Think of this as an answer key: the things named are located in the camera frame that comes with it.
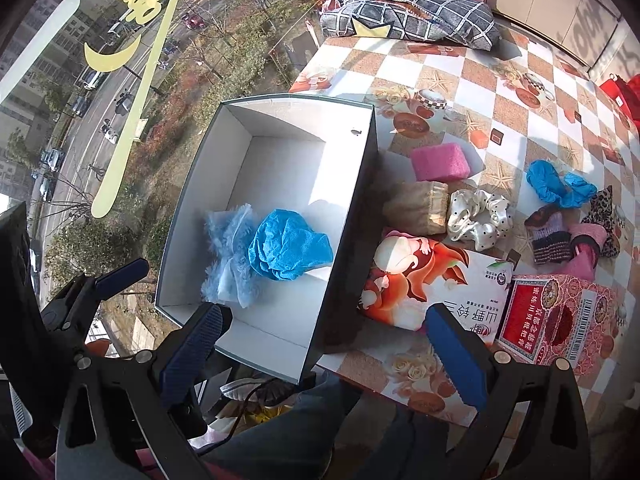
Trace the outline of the pink knit sock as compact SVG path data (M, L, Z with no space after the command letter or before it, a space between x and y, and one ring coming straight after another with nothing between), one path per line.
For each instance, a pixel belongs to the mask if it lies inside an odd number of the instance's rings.
M570 227L570 260L555 271L593 282L608 233L597 223L577 223Z

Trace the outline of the blue plastic shoe cover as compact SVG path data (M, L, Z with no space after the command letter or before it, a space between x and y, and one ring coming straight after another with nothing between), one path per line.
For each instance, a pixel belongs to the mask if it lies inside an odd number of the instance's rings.
M248 246L252 269L271 281L294 281L310 270L329 266L329 237L311 229L296 211L275 209L260 222Z

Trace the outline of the leopard print scrunchie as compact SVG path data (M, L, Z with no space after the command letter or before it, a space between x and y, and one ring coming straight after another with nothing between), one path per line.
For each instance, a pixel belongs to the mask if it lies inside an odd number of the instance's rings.
M590 198L590 211L582 223L593 223L605 230L606 237L600 244L600 256L616 258L620 254L620 240L625 222L613 202L613 188L607 186Z

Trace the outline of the white polka dot scrunchie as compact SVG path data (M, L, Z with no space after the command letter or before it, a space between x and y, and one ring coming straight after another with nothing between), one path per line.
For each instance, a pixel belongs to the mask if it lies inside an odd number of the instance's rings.
M477 252L494 247L512 230L512 208L500 194L481 188L450 194L447 234L454 242L469 242Z

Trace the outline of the pink foam sponge block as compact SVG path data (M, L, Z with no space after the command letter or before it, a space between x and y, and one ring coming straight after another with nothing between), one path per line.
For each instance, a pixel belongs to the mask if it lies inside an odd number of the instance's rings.
M457 143L421 146L410 154L416 180L448 183L466 179L471 168Z

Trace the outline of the red patterned cardboard box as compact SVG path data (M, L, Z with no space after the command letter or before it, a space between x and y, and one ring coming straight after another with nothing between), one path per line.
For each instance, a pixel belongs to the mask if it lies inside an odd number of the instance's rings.
M566 274L512 281L496 345L514 359L566 359L577 377L596 374L622 344L627 313L613 289Z

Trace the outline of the light blue fluffy cloth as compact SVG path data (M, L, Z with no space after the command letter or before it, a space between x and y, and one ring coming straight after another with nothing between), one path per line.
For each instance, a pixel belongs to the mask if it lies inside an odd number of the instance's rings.
M248 260L248 248L256 231L252 206L209 211L205 229L213 260L205 270L202 298L227 307L250 307L259 294L259 276Z

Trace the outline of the purple striped knit sock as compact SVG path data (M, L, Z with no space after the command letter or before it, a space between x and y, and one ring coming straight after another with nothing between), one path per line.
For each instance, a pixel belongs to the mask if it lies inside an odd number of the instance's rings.
M570 232L557 206L539 208L525 220L524 226L536 264L570 260Z

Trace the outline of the orange floral tissue pack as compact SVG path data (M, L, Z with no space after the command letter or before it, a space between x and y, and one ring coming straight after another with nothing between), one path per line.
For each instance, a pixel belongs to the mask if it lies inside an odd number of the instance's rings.
M440 240L390 231L375 249L359 309L372 320L418 332L426 311L444 304L457 321L494 343L513 264Z

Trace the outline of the white open storage box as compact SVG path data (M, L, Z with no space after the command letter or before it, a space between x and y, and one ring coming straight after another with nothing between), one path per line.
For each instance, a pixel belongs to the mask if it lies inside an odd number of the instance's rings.
M370 105L274 94L221 104L163 251L155 304L184 324L230 308L217 350L296 384L352 334L376 246L359 216L378 142Z

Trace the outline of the beige burlap pouch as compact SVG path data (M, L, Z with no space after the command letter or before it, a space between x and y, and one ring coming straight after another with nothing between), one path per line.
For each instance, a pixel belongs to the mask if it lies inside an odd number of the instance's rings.
M448 185L420 181L396 184L383 205L387 224L415 236L444 234L447 231Z

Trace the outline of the checkered floral tablecloth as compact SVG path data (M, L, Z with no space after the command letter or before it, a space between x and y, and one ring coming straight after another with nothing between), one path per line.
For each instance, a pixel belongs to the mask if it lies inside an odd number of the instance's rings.
M639 138L615 103L564 58L506 32L503 58L462 47L375 38L326 40L293 84L296 92L373 105L385 183L413 179L410 153L460 146L471 169L454 190L484 190L509 202L511 232L487 255L514 259L518 275L538 272L525 219L539 198L527 183L535 160L560 176L578 174L612 194L620 253L601 259L594 280L613 297L608 326L592 334L605 352L579 377L587 422L618 408L616 370L634 338L639 296Z

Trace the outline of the red plastic bag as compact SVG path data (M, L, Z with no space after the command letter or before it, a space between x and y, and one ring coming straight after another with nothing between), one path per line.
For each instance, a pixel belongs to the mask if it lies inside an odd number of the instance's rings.
M635 74L629 80L611 74L600 84L601 90L611 98L624 116L634 123L636 128L640 124L640 74Z

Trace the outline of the white cabinet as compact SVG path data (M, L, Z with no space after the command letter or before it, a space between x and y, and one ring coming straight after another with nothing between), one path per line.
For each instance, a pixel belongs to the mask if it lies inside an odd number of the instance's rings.
M620 21L612 0L488 0L492 10L594 64Z

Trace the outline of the dark plaid pillow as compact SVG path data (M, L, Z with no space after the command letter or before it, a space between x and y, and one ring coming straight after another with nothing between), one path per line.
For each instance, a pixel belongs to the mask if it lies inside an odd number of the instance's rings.
M480 0L326 0L320 26L327 37L449 41L482 51L501 38L494 14Z

